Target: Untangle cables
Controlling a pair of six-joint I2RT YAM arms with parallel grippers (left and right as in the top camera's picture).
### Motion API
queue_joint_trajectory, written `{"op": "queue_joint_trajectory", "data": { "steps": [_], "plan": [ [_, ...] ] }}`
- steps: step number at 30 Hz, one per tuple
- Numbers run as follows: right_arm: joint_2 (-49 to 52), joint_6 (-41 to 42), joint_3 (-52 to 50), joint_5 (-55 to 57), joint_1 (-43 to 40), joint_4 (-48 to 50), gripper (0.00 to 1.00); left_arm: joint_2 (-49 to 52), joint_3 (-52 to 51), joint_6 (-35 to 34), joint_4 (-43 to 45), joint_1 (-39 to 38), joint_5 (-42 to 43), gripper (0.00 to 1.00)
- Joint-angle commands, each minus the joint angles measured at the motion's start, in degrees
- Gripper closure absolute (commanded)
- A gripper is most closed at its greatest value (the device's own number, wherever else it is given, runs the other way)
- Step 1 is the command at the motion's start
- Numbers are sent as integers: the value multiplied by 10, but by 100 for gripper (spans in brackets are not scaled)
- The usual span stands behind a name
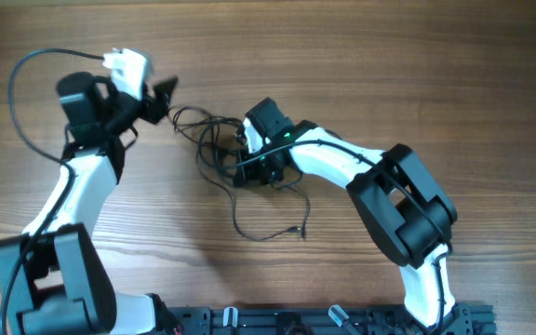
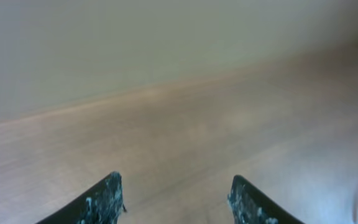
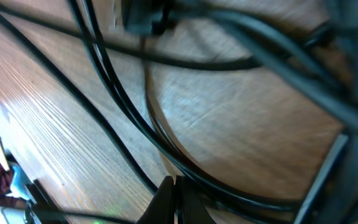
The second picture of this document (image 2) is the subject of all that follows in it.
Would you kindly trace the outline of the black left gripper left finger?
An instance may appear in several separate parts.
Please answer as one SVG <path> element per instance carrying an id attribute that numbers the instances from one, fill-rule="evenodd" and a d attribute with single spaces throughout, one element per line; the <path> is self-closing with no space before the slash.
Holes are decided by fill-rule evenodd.
<path id="1" fill-rule="evenodd" d="M 38 224 L 117 224 L 123 211 L 122 176 L 114 171 Z"/>

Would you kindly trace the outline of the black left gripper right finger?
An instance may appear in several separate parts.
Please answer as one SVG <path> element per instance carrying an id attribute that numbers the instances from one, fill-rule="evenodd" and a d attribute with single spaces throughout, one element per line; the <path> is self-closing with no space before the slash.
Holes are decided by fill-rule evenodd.
<path id="1" fill-rule="evenodd" d="M 302 224 L 241 175 L 227 195 L 235 224 Z"/>

